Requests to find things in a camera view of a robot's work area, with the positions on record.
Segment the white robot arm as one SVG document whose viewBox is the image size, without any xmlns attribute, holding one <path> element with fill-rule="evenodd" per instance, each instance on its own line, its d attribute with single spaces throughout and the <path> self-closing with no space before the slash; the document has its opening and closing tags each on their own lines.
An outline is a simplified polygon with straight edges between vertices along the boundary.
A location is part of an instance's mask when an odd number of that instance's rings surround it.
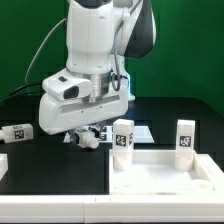
<svg viewBox="0 0 224 224">
<path fill-rule="evenodd" d="M 66 67 L 42 83 L 40 127 L 96 148 L 102 123 L 128 110 L 124 60 L 145 56 L 155 40 L 151 0 L 69 0 Z"/>
</svg>

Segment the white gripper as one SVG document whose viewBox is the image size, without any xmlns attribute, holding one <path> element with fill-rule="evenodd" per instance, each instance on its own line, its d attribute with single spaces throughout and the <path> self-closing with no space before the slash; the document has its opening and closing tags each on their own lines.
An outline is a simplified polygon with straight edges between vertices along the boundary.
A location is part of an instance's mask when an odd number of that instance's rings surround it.
<svg viewBox="0 0 224 224">
<path fill-rule="evenodd" d="M 53 135 L 69 131 L 70 143 L 79 144 L 77 127 L 94 124 L 98 132 L 106 125 L 105 120 L 124 115 L 128 110 L 128 80 L 121 80 L 119 91 L 110 88 L 102 99 L 87 103 L 81 100 L 60 102 L 45 93 L 39 105 L 39 125 L 48 134 Z"/>
</svg>

